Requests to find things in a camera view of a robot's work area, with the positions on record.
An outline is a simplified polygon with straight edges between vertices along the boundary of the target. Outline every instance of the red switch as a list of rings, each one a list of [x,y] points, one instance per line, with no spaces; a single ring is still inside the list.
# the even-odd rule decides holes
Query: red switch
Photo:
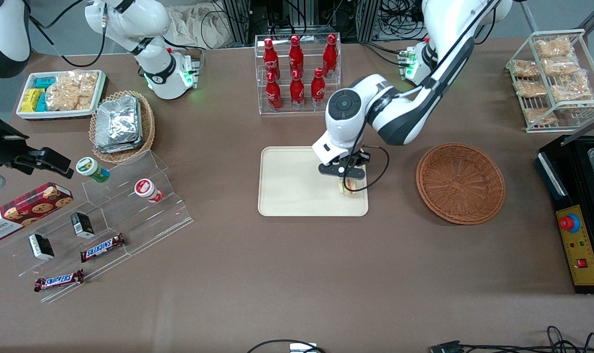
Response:
[[[559,219],[559,226],[563,230],[575,233],[580,229],[580,219],[575,214],[564,215]]]

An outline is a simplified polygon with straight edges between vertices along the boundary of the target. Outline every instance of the brown tabletop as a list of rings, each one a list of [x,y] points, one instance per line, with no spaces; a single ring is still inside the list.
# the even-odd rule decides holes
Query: brown tabletop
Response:
[[[594,296],[572,294],[536,150],[557,137],[526,134],[503,66],[523,38],[477,47],[418,138],[387,147],[389,171],[358,218],[266,218],[257,211],[260,152],[308,146],[323,116],[257,112],[252,49],[207,52],[200,87],[174,101],[149,91],[129,54],[95,68],[109,94],[136,90],[156,116],[153,150],[194,223],[53,304],[0,257],[0,353],[244,353],[258,342],[317,342],[330,353],[423,352],[427,346],[545,344],[558,326],[582,341],[594,330]],[[74,58],[76,62],[89,58]],[[343,46],[343,82],[396,67],[359,45]],[[29,72],[70,67],[35,55]],[[91,155],[88,120],[12,124],[34,147],[77,160]],[[424,205],[415,168],[439,143],[486,152],[507,185],[499,214],[478,226],[443,221]],[[382,144],[367,128],[366,143]],[[384,157],[373,153],[371,175]],[[1,169],[12,188],[0,204],[45,181],[80,192],[86,179]],[[267,352],[287,352],[275,346]]]

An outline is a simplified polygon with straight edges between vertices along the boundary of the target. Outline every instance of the brown woven basket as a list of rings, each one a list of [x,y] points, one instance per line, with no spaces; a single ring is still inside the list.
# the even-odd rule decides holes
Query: brown woven basket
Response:
[[[426,152],[417,167],[417,187],[425,204],[456,224],[493,218],[506,197],[501,171],[481,150],[445,143]]]
[[[93,152],[95,156],[102,161],[106,161],[109,163],[123,163],[127,161],[127,159],[133,158],[146,150],[151,148],[153,145],[153,139],[155,137],[155,119],[153,118],[153,110],[149,106],[149,102],[147,99],[142,96],[142,94],[138,92],[133,92],[129,90],[124,90],[122,92],[116,92],[107,96],[103,101],[113,101],[115,99],[121,98],[122,96],[126,96],[129,94],[130,96],[134,96],[138,98],[140,101],[140,114],[142,115],[142,134],[145,139],[145,143],[140,147],[133,150],[126,150],[121,152],[114,152],[114,153],[101,153],[96,148],[93,148]],[[90,118],[90,131],[88,132],[90,136],[90,141],[92,141],[93,145],[95,144],[95,134],[96,134],[96,117],[97,111],[93,112],[93,116]]]

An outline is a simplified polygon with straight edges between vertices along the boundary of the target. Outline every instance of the basket of foil packets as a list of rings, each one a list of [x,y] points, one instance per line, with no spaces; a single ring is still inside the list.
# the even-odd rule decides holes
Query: basket of foil packets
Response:
[[[123,163],[149,150],[155,121],[147,99],[132,91],[107,96],[93,112],[89,136],[95,155],[110,163]]]

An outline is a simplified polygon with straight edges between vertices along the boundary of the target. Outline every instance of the red coca-cola bottle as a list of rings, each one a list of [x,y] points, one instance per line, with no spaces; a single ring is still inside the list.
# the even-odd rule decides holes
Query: red coca-cola bottle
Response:
[[[323,96],[325,94],[325,80],[323,79],[323,69],[317,67],[315,69],[315,78],[310,85],[310,98],[312,99],[312,106],[315,108],[323,107]]]
[[[269,107],[272,112],[282,109],[282,96],[279,93],[279,85],[275,81],[275,74],[266,73],[266,98],[269,100]]]
[[[323,76],[332,77],[336,71],[338,49],[336,47],[336,35],[328,35],[328,45],[323,50]]]
[[[293,105],[293,109],[301,110],[306,101],[303,96],[303,82],[301,82],[301,74],[299,70],[293,70],[291,72],[291,76],[293,80],[291,81],[291,103]]]
[[[273,40],[271,38],[264,38],[264,69],[266,72],[272,72],[275,75],[275,80],[279,80],[279,58],[273,49]]]
[[[299,36],[291,36],[291,49],[288,51],[288,62],[293,70],[298,70],[303,76],[303,50],[299,46]]]

